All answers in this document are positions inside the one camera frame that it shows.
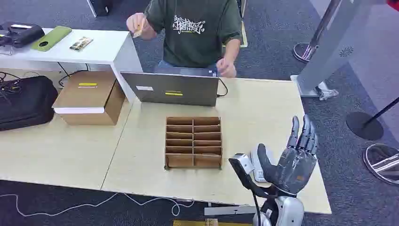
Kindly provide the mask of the person's left hand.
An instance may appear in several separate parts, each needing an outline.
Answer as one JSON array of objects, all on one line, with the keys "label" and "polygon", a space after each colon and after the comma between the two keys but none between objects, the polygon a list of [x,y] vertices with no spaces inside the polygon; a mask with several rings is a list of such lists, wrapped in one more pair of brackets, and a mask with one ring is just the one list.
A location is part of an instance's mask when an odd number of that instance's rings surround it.
[{"label": "person's left hand", "polygon": [[237,71],[234,65],[234,62],[222,58],[216,63],[216,68],[218,75],[221,77],[226,77],[226,78],[235,78],[237,76]]}]

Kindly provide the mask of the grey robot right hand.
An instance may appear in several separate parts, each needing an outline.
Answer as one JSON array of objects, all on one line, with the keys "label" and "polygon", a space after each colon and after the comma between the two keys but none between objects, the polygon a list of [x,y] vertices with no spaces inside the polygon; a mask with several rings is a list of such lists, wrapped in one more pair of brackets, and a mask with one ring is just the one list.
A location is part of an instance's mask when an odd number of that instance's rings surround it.
[{"label": "grey robot right hand", "polygon": [[293,116],[291,133],[277,165],[271,164],[264,144],[257,147],[264,179],[289,194],[298,194],[307,185],[317,163],[318,135],[308,115],[303,117],[302,133],[298,132],[299,119]]}]

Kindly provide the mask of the person's right hand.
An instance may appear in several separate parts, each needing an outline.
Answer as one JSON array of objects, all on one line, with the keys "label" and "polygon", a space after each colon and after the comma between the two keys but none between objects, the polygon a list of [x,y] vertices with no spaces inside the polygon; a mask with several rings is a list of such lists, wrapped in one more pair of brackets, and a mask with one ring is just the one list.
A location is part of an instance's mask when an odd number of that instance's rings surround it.
[{"label": "person's right hand", "polygon": [[126,20],[128,29],[133,33],[133,37],[140,37],[143,40],[151,40],[157,33],[149,24],[144,13],[135,13]]}]

